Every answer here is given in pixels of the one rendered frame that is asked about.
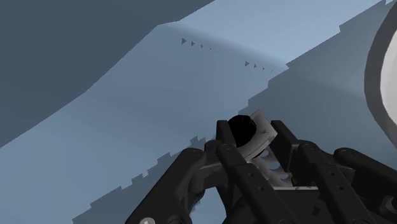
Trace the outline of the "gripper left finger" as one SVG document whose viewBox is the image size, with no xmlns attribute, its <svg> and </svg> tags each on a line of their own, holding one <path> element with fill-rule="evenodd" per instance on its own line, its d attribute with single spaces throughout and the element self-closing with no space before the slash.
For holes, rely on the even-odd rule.
<svg viewBox="0 0 397 224">
<path fill-rule="evenodd" d="M 204 150 L 183 150 L 125 224 L 193 224 L 193 206 L 212 187 L 225 207 L 222 224 L 298 224 L 271 184 L 241 155 L 228 121 L 217 122 L 216 139 Z"/>
</svg>

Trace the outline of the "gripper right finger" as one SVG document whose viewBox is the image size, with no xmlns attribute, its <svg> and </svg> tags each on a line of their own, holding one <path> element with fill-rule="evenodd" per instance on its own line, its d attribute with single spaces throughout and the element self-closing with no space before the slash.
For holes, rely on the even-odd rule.
<svg viewBox="0 0 397 224">
<path fill-rule="evenodd" d="M 352 148 L 324 152 L 280 120 L 270 148 L 299 186 L 317 186 L 334 224 L 397 224 L 397 171 Z"/>
</svg>

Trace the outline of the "grey perforated tool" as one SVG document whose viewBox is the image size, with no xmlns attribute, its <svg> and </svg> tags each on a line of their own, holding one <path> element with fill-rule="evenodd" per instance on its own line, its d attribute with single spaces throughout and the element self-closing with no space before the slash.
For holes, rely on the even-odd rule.
<svg viewBox="0 0 397 224">
<path fill-rule="evenodd" d="M 258 110 L 252 115 L 236 115 L 229 119 L 237 149 L 247 162 L 254 164 L 276 190 L 315 190 L 315 186 L 295 186 L 292 174 L 281 167 L 270 144 L 277 136 L 276 130 Z"/>
</svg>

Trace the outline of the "pale blue cushioned furniture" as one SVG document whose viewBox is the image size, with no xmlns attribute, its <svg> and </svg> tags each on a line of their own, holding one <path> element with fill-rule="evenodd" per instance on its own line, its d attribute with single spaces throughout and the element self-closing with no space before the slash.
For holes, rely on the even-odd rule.
<svg viewBox="0 0 397 224">
<path fill-rule="evenodd" d="M 261 110 L 397 169 L 365 99 L 394 0 L 0 0 L 0 224 L 124 224 L 216 122 Z"/>
</svg>

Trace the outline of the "grey rimmed white round object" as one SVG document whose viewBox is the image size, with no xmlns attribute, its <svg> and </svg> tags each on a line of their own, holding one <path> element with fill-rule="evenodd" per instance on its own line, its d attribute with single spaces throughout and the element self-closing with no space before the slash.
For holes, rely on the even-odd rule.
<svg viewBox="0 0 397 224">
<path fill-rule="evenodd" d="M 397 0 L 389 4 L 368 52 L 364 92 L 373 118 L 397 148 Z"/>
</svg>

